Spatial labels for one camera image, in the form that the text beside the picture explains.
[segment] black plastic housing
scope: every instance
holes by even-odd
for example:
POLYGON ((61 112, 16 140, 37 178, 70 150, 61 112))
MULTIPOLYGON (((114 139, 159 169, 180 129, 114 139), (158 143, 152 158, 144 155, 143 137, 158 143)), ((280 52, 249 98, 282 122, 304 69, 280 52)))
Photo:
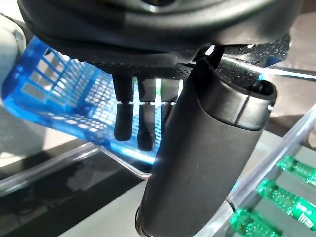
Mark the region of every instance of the black plastic housing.
POLYGON ((242 89, 198 62, 174 108, 136 220, 153 237, 192 237, 247 163, 277 98, 269 82, 242 89))

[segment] black cylindrical handle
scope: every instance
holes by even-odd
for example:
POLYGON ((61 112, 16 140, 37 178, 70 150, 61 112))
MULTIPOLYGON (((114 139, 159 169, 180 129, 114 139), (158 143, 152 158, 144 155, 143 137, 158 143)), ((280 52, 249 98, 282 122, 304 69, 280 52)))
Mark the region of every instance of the black cylindrical handle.
POLYGON ((263 94, 237 88, 223 82, 206 60, 198 63, 153 165, 136 221, 140 233, 192 237, 211 219, 240 176, 274 105, 275 87, 261 83, 263 94), (260 116, 251 119, 251 108, 260 116))

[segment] blue plastic basket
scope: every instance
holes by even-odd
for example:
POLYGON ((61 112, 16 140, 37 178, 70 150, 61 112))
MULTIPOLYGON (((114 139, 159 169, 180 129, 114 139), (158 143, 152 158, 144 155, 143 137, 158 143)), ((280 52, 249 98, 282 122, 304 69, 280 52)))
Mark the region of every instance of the blue plastic basket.
POLYGON ((140 151, 137 83, 134 87, 132 137, 120 142, 114 138, 118 102, 112 76, 62 55, 34 37, 3 83, 2 100, 5 108, 21 119, 153 163, 161 141, 161 99, 158 93, 155 147, 150 152, 140 151))

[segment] metal rod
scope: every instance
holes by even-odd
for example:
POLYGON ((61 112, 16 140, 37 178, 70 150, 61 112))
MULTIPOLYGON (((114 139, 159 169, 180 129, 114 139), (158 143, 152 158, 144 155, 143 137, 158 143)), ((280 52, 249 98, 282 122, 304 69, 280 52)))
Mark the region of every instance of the metal rod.
POLYGON ((120 165, 122 165, 124 168, 126 168, 128 171, 130 171, 132 174, 134 174, 135 176, 137 176, 140 179, 144 179, 147 180, 149 179, 149 177, 151 176, 151 173, 145 173, 143 171, 140 171, 139 169, 135 168, 133 165, 127 163, 126 161, 122 160, 121 158, 119 158, 117 155, 113 154, 112 152, 110 152, 109 150, 100 147, 99 148, 100 151, 102 151, 104 154, 108 155, 109 157, 111 157, 113 160, 115 160, 117 163, 119 163, 120 165))

